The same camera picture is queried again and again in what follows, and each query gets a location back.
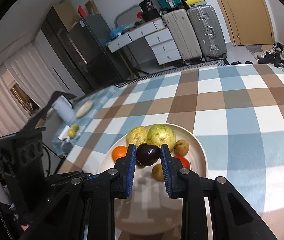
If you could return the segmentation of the orange fruit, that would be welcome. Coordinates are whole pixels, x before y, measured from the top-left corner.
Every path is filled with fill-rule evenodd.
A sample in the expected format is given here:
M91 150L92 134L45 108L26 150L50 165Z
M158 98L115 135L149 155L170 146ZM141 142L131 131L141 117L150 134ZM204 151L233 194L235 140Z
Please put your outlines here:
M126 146L117 146L112 151L112 159L116 162L119 158L125 157L127 153Z

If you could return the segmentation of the red tomato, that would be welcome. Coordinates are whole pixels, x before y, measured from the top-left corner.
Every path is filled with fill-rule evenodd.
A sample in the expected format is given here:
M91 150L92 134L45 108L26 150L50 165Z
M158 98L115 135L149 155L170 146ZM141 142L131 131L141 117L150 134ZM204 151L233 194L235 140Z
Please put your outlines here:
M178 155L175 155L174 158L180 160L180 162L182 163L182 167L183 168L187 168L190 170L190 162L185 159L185 157L181 157L181 156L178 156Z

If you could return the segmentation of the brown kiwi fruit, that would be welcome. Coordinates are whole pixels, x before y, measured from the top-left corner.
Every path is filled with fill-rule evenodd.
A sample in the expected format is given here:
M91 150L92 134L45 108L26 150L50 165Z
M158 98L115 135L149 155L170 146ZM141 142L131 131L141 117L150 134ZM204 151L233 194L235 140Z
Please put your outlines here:
M188 154L189 148L190 148L189 142L187 142L184 139L180 139L180 140L176 141L176 143L173 147L173 152L177 156L184 157Z
M161 164L154 165L152 168L151 175L152 175L152 178L155 179L156 181L164 181L162 165Z

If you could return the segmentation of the dark purple plum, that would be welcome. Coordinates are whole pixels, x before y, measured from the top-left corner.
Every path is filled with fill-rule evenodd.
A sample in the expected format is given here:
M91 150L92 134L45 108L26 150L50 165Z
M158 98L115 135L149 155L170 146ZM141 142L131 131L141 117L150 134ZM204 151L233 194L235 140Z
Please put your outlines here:
M141 144L137 148L137 162L141 166L151 166L160 158L160 148L156 145Z

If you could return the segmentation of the white curtain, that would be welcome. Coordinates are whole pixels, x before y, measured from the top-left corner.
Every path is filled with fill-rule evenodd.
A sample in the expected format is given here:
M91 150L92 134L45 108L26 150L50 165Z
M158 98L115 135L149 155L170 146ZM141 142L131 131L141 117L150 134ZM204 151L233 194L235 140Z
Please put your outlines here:
M0 66L0 137L22 129L35 107L46 106L57 90L63 87L34 43L8 58Z

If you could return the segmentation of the blue checkered side tablecloth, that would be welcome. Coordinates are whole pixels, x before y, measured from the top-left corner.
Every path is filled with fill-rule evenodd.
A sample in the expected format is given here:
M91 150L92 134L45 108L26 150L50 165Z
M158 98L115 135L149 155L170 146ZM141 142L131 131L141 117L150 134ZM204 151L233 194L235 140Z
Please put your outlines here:
M118 90L119 89L115 86L107 87L87 96L75 105L75 112L77 112L85 103L89 101L93 102L92 107L84 116L79 119L74 117L70 122L67 123L63 122L54 133L51 143L53 151L58 156L67 156L69 154L93 118ZM77 131L76 136L73 139L70 139L67 136L67 131L73 124L78 124L79 130Z

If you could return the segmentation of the white cylinder container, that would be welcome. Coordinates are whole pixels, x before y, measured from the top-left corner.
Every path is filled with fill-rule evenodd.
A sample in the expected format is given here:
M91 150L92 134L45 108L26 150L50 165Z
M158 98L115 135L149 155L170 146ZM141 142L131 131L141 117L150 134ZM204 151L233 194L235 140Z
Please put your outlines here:
M52 104L52 108L66 123L71 122L71 120L75 117L75 111L73 110L71 103L64 96L59 96Z

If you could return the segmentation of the small cream plate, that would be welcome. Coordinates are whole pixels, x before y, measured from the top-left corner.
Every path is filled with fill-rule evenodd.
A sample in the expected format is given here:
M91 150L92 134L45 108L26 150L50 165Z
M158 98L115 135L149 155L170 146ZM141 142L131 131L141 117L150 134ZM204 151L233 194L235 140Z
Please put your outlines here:
M87 102L85 102L76 112L75 117L77 119L82 118L83 116L85 116L92 108L94 104L93 100L88 100Z

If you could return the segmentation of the bumpy yellow guava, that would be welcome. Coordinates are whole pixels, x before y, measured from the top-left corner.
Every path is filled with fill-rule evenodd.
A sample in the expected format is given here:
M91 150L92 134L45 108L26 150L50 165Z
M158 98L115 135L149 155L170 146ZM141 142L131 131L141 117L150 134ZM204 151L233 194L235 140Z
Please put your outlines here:
M144 144L147 139L147 129L143 126L138 126L132 129L126 135L126 144L134 144L136 147L139 145Z

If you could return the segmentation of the yellow-green guava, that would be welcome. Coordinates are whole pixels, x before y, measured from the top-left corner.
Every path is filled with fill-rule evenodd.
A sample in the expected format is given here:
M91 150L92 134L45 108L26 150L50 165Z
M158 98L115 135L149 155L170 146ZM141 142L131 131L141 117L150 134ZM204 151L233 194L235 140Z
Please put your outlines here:
M164 124L155 124L150 127L147 133L146 143L148 145L156 145L161 147L167 144L170 152L176 143L176 134L172 128Z

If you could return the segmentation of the black refrigerator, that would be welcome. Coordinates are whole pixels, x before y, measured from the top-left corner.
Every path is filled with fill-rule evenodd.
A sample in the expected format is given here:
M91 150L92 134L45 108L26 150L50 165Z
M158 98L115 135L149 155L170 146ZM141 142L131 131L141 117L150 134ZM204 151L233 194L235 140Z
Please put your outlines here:
M124 82L133 74L124 54L112 53L107 47L110 32L102 15L97 14L81 18L67 36L80 71L93 88Z

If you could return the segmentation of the white drawer desk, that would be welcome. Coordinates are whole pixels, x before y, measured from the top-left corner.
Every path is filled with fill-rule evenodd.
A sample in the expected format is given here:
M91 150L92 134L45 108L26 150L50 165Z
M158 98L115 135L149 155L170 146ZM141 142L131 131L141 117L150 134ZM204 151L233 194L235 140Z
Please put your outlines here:
M107 47L114 53L141 38L145 39L160 65L182 59L169 28L160 17L125 32Z

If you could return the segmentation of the silver suitcase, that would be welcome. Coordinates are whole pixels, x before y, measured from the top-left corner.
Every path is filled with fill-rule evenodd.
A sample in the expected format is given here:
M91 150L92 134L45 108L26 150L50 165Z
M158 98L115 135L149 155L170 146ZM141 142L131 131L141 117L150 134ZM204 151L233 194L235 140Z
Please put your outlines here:
M187 11L194 28L204 61L227 58L227 48L222 28L211 5L199 5Z

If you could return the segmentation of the beige suitcase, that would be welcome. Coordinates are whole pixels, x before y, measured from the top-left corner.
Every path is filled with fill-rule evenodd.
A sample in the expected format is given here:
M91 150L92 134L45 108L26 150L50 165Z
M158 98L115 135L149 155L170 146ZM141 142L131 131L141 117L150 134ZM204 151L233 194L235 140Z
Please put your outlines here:
M185 9L168 12L163 15L163 20L184 61L202 57L198 39Z

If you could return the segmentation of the wooden door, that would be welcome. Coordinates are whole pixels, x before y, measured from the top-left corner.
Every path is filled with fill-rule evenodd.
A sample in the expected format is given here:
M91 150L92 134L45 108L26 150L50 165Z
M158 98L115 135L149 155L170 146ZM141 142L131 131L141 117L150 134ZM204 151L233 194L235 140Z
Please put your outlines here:
M272 44L272 23L264 0L217 0L235 46Z

